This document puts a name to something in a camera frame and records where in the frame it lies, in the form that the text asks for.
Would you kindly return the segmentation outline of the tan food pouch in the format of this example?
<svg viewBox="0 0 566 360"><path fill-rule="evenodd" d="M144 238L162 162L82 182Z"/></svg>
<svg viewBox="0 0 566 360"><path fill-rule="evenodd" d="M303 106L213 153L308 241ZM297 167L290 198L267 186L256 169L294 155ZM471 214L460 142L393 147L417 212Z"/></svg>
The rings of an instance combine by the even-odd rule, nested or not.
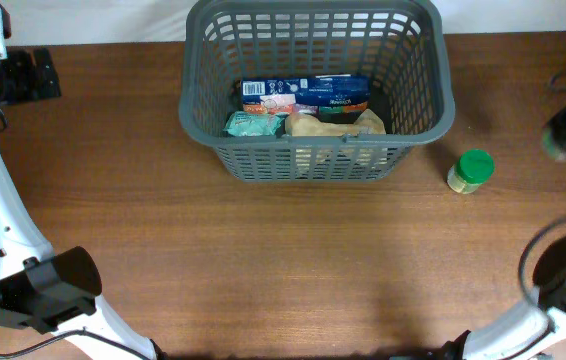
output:
<svg viewBox="0 0 566 360"><path fill-rule="evenodd" d="M343 137L358 135L386 135L383 121L372 110L365 110L352 124L336 124L321 122L315 116L304 113L293 113L285 119L285 131L293 137ZM332 155L352 158L355 150L347 148L335 154L332 150L317 150L315 165L328 161ZM299 148L296 150L296 165L300 170L308 171L311 166L312 150Z"/></svg>

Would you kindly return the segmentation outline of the teal snack packet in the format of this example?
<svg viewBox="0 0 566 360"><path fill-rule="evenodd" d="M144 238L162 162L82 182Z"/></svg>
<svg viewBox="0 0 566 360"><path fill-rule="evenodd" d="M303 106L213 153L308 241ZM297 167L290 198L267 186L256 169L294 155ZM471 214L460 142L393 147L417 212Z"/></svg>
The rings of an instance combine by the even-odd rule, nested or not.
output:
<svg viewBox="0 0 566 360"><path fill-rule="evenodd" d="M279 115L237 111L230 116L224 131L233 137L272 136L277 133L284 119Z"/></svg>

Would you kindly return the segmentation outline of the grey plastic basket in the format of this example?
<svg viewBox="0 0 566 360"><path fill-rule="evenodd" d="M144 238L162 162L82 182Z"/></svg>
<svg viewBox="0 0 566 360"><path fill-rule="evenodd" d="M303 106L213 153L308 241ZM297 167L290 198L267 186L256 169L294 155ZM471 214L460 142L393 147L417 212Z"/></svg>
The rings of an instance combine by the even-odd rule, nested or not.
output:
<svg viewBox="0 0 566 360"><path fill-rule="evenodd" d="M242 80L337 74L369 80L383 134L226 132ZM181 125L243 181L377 180L454 118L442 19L428 0L199 1L187 15Z"/></svg>

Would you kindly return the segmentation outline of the silver tin can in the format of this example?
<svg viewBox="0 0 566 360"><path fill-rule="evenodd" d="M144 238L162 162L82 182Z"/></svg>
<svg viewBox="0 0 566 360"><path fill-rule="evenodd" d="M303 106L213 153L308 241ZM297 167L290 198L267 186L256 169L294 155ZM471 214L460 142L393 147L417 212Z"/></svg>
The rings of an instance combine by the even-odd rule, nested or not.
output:
<svg viewBox="0 0 566 360"><path fill-rule="evenodd" d="M557 162L566 161L566 151L554 140L552 131L545 129L542 135L542 147L546 154Z"/></svg>

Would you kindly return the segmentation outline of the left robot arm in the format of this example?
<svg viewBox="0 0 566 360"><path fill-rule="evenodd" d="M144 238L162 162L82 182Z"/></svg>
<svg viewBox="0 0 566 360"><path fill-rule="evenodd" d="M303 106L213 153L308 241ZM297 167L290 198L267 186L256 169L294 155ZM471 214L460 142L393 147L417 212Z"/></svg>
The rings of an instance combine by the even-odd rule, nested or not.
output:
<svg viewBox="0 0 566 360"><path fill-rule="evenodd" d="M0 62L0 101L10 79ZM162 359L107 303L96 264L77 246L56 253L34 224L0 154L0 327L67 340L92 359Z"/></svg>

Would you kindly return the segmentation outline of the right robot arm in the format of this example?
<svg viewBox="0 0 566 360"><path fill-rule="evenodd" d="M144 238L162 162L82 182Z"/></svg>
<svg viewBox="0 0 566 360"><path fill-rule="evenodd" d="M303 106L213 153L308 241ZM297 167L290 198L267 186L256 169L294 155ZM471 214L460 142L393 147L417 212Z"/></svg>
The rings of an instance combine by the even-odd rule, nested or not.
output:
<svg viewBox="0 0 566 360"><path fill-rule="evenodd" d="M542 359L566 340L566 216L541 229L517 268L522 300L500 318L466 331L430 359Z"/></svg>

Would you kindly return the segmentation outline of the blue carton box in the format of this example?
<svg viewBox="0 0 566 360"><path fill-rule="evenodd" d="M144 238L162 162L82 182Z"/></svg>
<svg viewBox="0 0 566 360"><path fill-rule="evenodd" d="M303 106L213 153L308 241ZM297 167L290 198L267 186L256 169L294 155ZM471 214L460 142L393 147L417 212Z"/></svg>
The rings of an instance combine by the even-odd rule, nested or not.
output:
<svg viewBox="0 0 566 360"><path fill-rule="evenodd" d="M240 82L243 110L253 114L361 113L371 96L365 76L324 75L246 79Z"/></svg>

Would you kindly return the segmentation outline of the green lid jar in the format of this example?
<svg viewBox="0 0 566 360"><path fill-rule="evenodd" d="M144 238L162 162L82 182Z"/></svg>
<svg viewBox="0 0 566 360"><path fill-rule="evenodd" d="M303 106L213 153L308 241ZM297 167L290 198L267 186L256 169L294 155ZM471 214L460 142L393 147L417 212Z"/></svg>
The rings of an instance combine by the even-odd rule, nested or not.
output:
<svg viewBox="0 0 566 360"><path fill-rule="evenodd" d="M471 194L483 185L495 171L492 156L484 150L468 150L450 168L447 184L459 194Z"/></svg>

